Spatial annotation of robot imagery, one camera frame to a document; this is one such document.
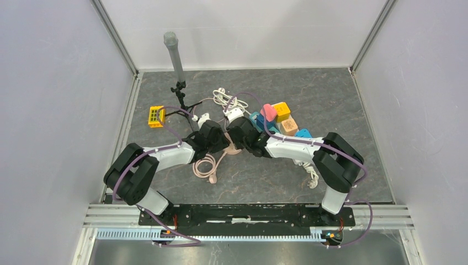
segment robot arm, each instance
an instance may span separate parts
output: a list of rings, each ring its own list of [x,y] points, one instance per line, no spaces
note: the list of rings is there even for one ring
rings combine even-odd
[[[227,132],[238,149],[246,149],[258,157],[291,158],[314,163],[327,183],[322,208],[336,215],[341,210],[348,193],[357,179],[360,167],[347,158],[324,147],[302,142],[284,141],[286,136],[270,137],[266,132],[258,132],[247,118],[233,109],[226,113],[230,121]],[[290,140],[308,140],[311,143],[330,145],[361,163],[364,159],[340,135],[330,132],[326,137],[304,139],[287,136]]]
[[[327,183],[322,208],[333,215],[340,212],[360,172],[358,165],[338,153],[315,144],[284,141],[281,140],[286,137],[284,135],[270,137],[266,132],[258,132],[251,121],[237,108],[226,116],[230,121],[227,132],[237,149],[246,149],[257,157],[284,157],[314,163]],[[129,144],[104,176],[104,183],[114,190],[118,179],[136,157],[144,152],[157,150],[138,161],[134,165],[137,167],[134,172],[128,172],[123,176],[116,193],[129,205],[138,203],[156,215],[161,214],[169,206],[169,201],[150,188],[155,173],[175,165],[193,163],[204,158],[208,152],[216,153],[229,146],[229,141],[220,125],[210,120],[209,115],[203,115],[198,123],[199,131],[182,139],[180,145],[172,145],[174,148],[171,149],[165,148],[168,146],[143,148],[137,144]],[[330,145],[364,163],[361,155],[341,136],[333,132],[328,133],[326,137],[304,139],[288,136],[288,139]]]
[[[138,204],[156,215],[161,214],[169,206],[169,201],[150,187],[155,173],[176,165],[193,163],[204,158],[208,152],[216,153],[229,146],[221,126],[209,120],[209,116],[205,116],[199,125],[200,130],[182,139],[180,144],[160,147],[140,147],[135,143],[127,145],[105,174],[104,183],[114,190],[129,164],[139,155],[154,150],[134,165],[134,172],[128,171],[123,176],[116,193],[128,205]]]

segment gray speckled surface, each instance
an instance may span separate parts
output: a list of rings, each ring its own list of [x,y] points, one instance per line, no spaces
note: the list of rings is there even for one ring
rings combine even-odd
[[[212,97],[212,91],[224,87],[230,95],[249,91],[263,103],[284,101],[299,128],[307,128],[313,137],[329,131],[341,134],[361,155],[369,169],[369,178],[352,194],[351,199],[366,198],[372,202],[392,201],[382,165],[359,101],[358,93],[347,69],[309,68],[277,70],[225,70],[186,72],[184,89],[187,105]],[[145,73],[141,81],[128,143],[140,146],[161,146],[176,142],[163,129],[151,129],[148,112],[153,105],[179,106],[169,88],[176,82],[173,72]],[[258,111],[252,98],[243,96],[249,111]],[[222,119],[221,107],[205,100],[196,114],[209,112],[211,119]],[[191,129],[179,115],[168,118],[167,124],[186,137]],[[217,170],[218,181],[193,175],[191,165],[177,166],[158,172],[152,187],[173,203],[319,203],[326,184],[310,189],[310,175],[291,159],[256,158],[247,151],[227,155]]]

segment pink block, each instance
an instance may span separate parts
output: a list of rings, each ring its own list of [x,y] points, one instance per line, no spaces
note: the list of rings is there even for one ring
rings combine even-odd
[[[273,108],[270,104],[263,105],[263,109],[260,110],[260,113],[267,119],[267,121],[273,121],[276,118],[276,109]]]

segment black tripod stand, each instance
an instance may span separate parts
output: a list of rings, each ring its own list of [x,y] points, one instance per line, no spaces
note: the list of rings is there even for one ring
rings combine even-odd
[[[181,90],[182,90],[183,88],[185,88],[186,86],[187,86],[187,85],[185,84],[185,81],[182,82],[182,83],[177,82],[177,84],[175,84],[175,89],[174,89],[173,87],[171,87],[171,92],[172,92],[172,93],[175,93],[175,96],[176,96],[177,99],[179,100],[180,108],[183,109],[183,110],[186,110],[188,113],[192,113],[193,108],[194,108],[195,106],[201,104],[201,101],[187,107],[187,106],[185,105],[185,103],[184,103],[185,93],[182,93],[182,92],[181,92]],[[184,117],[187,119],[187,121],[188,121],[188,123],[189,123],[189,125],[190,125],[190,128],[191,128],[192,131],[193,131],[193,127],[192,127],[192,123],[190,122],[189,115],[187,115],[187,114],[184,113],[184,112],[181,112],[180,110],[176,110],[176,111],[174,111],[174,112],[171,112],[171,113],[166,114],[166,117],[167,117],[167,116],[170,116],[170,115],[172,115],[172,114],[179,114],[179,115],[181,115],[181,116],[184,116]]]

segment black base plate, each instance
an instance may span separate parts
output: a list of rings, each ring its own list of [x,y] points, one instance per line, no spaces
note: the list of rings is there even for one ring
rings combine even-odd
[[[139,225],[159,225],[142,213]],[[159,218],[172,226],[175,216],[177,231],[189,236],[310,235],[310,227],[339,227],[340,218],[345,226],[355,225],[351,208],[343,207],[337,215],[331,215],[310,204],[179,204],[169,206]]]

